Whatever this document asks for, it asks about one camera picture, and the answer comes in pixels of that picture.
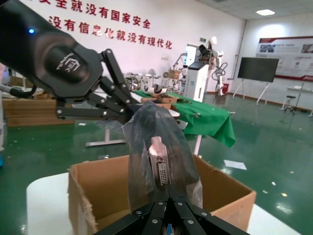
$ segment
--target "white table leg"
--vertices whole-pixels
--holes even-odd
[[[200,145],[201,145],[201,140],[202,140],[202,135],[198,135],[198,136],[197,136],[196,146],[195,146],[195,151],[194,151],[194,154],[195,154],[195,155],[198,155],[198,154],[199,154],[199,149],[200,149]]]
[[[235,98],[235,95],[237,94],[237,91],[239,90],[239,88],[240,88],[240,86],[241,86],[241,84],[242,84],[243,82],[244,82],[244,80],[242,79],[241,82],[240,82],[240,84],[239,84],[239,86],[237,87],[236,91],[235,91],[234,94],[233,94],[233,99]]]
[[[269,83],[267,83],[265,89],[263,90],[262,94],[260,95],[260,97],[258,98],[258,100],[256,101],[256,105],[259,105],[259,101],[262,98],[262,96],[264,95],[264,93],[266,92],[266,90],[268,89]]]
[[[243,99],[245,99],[245,86],[244,86],[244,80],[243,80]]]
[[[110,129],[106,129],[104,141],[88,142],[88,143],[86,143],[86,147],[103,146],[103,145],[110,145],[110,144],[117,144],[117,143],[126,143],[126,140],[111,141],[110,140]]]

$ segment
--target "plastic bag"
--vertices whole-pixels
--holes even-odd
[[[149,161],[152,137],[166,145],[171,184],[202,208],[202,184],[183,132],[168,110],[146,102],[123,127],[130,146],[128,199],[131,211],[149,203],[158,192]]]

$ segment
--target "stool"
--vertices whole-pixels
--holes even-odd
[[[282,109],[282,110],[287,110],[287,109],[292,109],[292,107],[290,106],[290,102],[293,100],[293,99],[296,99],[296,97],[295,96],[292,96],[292,95],[288,95],[288,96],[286,96],[286,98],[288,99],[287,100],[287,103],[286,103],[286,105],[285,105],[285,107]]]

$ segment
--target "green tablecloth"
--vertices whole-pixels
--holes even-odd
[[[142,97],[150,97],[142,91],[136,91],[135,93]],[[185,102],[173,104],[180,113],[180,120],[188,122],[184,130],[185,134],[209,135],[228,147],[235,143],[236,138],[229,111],[197,102],[175,93],[168,94],[191,102],[190,104]]]

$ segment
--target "poster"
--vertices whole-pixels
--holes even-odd
[[[261,38],[256,57],[279,59],[277,78],[313,82],[313,36]]]

